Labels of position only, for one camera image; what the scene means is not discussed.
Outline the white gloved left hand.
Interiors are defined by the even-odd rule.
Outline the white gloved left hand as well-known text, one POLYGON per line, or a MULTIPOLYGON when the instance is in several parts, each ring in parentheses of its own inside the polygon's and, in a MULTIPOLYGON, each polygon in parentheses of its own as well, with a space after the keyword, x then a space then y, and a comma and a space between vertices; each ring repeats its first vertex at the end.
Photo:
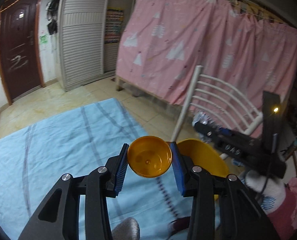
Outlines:
POLYGON ((133 217, 124 219, 112 230, 114 240, 139 240, 140 227, 133 217))

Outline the white gloved right hand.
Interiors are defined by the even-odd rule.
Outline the white gloved right hand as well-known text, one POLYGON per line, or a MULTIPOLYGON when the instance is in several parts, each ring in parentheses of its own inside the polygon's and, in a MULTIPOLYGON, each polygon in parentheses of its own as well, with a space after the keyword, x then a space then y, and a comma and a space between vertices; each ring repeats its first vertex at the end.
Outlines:
POLYGON ((285 184, 280 178, 267 178, 249 170, 242 172, 239 179, 245 187, 255 192, 255 199, 267 215, 277 211, 286 199, 285 184))

